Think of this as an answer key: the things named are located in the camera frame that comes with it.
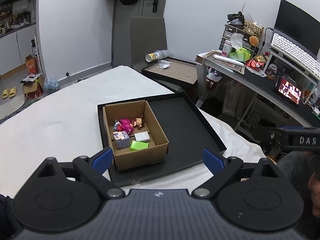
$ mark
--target green block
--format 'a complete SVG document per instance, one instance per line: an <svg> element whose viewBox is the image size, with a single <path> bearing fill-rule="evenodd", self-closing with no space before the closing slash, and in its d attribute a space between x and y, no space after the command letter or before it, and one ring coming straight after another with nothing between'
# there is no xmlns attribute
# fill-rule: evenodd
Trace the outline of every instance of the green block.
<svg viewBox="0 0 320 240"><path fill-rule="evenodd" d="M142 150L148 148L149 143L132 141L130 151Z"/></svg>

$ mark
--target wicker basket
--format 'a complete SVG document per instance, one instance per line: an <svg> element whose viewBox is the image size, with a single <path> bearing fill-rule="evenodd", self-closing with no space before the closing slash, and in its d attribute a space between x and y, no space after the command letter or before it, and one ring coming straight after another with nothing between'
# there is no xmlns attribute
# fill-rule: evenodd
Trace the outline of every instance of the wicker basket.
<svg viewBox="0 0 320 240"><path fill-rule="evenodd" d="M244 21L244 32L248 33L249 35L254 35L257 38L259 38L263 32L263 27L259 27L257 25L254 25L251 22Z"/></svg>

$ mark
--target white bedsheet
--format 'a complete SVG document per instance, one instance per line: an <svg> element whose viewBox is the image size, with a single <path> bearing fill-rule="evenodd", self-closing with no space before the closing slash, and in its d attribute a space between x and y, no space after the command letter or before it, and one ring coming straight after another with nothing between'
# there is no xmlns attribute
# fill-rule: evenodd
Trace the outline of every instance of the white bedsheet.
<svg viewBox="0 0 320 240"><path fill-rule="evenodd" d="M171 93L127 66L119 66L70 85L34 103L0 125L0 194L14 197L49 156L70 162L102 150L97 105ZM236 134L226 123L202 112L227 147L224 156L245 162L264 157L259 146ZM130 188L187 188L190 192L212 174L199 164Z"/></svg>

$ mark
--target green plastic bag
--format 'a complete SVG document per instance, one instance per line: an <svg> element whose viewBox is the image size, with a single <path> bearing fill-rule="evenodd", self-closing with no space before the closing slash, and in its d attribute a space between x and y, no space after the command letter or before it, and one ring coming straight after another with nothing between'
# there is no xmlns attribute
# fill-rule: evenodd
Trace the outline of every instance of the green plastic bag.
<svg viewBox="0 0 320 240"><path fill-rule="evenodd" d="M237 49L236 52L230 53L229 58L237 61L241 61L241 62L246 62L251 58L251 53L246 48L242 47Z"/></svg>

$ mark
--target face mask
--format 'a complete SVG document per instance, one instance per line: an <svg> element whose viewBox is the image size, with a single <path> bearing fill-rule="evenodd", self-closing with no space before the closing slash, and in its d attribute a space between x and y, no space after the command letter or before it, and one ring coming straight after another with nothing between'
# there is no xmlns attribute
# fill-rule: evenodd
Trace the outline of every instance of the face mask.
<svg viewBox="0 0 320 240"><path fill-rule="evenodd" d="M172 62L166 61L166 60L160 60L158 62L158 69L164 70L165 68L168 68Z"/></svg>

